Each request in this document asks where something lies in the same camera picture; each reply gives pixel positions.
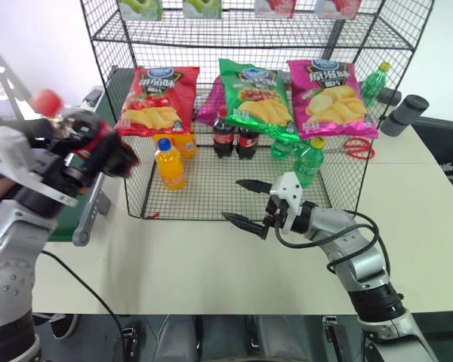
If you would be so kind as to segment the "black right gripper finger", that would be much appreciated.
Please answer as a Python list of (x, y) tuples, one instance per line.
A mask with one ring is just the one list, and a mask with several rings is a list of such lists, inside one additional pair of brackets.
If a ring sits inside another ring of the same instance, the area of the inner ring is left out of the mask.
[(268, 234), (268, 228), (265, 225), (261, 225), (251, 221), (249, 218), (230, 212), (222, 212), (221, 215), (230, 223), (237, 228), (252, 233), (259, 238), (266, 238)]
[(236, 184), (255, 193), (269, 194), (272, 188), (271, 183), (266, 183), (256, 179), (239, 179), (236, 181)]

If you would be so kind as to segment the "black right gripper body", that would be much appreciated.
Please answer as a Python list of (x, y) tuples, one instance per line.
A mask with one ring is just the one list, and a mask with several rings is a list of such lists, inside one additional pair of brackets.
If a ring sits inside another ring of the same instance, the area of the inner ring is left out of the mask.
[(270, 196), (265, 208), (266, 216), (264, 217), (264, 236), (268, 235), (270, 228), (273, 228), (278, 240), (283, 240), (280, 234), (288, 215), (288, 203), (276, 196)]

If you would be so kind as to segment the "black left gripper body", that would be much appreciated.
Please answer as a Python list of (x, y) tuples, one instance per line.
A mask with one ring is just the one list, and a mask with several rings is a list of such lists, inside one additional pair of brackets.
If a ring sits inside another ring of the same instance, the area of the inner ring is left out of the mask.
[(76, 133), (66, 121), (58, 118), (32, 120), (32, 153), (35, 156), (33, 171), (42, 182), (69, 196), (76, 196), (88, 187), (95, 176), (85, 176), (80, 166), (66, 163), (66, 158), (76, 155), (87, 159), (100, 140), (100, 132)]

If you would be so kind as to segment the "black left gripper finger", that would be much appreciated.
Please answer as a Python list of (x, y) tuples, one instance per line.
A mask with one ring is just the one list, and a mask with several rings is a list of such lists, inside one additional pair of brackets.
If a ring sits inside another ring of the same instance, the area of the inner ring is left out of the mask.
[(109, 133), (111, 131), (110, 125), (91, 111), (72, 111), (66, 115), (66, 121), (76, 133)]
[(104, 161), (99, 160), (94, 162), (94, 176), (99, 173), (104, 173), (111, 177), (128, 178), (131, 175), (131, 161)]

